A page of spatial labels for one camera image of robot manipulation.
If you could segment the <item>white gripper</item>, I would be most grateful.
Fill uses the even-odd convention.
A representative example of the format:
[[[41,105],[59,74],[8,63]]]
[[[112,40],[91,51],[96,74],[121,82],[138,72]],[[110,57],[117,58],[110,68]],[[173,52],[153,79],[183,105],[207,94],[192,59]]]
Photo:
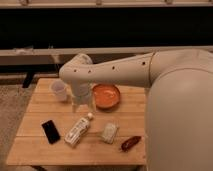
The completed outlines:
[[[88,83],[80,84],[74,83],[70,85],[72,92],[72,112],[76,113],[77,105],[88,104],[88,108],[90,112],[95,111],[95,105],[92,99],[92,90],[91,86]]]

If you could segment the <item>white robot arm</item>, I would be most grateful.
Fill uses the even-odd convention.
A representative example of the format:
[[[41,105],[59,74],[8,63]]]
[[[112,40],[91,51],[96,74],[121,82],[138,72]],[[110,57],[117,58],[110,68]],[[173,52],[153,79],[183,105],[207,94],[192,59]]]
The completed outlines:
[[[78,54],[59,75],[76,97],[91,83],[147,88],[148,171],[213,171],[213,53],[160,51],[100,64]]]

